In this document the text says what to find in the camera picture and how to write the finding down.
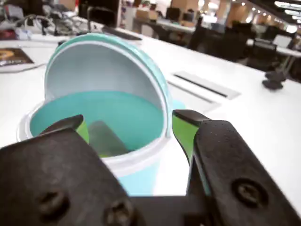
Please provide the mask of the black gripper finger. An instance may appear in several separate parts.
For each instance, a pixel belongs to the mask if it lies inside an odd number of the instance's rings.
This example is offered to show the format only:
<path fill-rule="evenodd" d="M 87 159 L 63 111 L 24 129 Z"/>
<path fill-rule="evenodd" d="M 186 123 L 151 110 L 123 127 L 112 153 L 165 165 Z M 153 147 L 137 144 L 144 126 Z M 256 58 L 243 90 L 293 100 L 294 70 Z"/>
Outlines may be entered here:
<path fill-rule="evenodd" d="M 174 110 L 173 132 L 190 162 L 187 193 L 204 205 L 203 225 L 300 225 L 297 212 L 230 122 Z"/>
<path fill-rule="evenodd" d="M 3 226 L 138 226 L 126 191 L 73 129 L 0 150 Z"/>

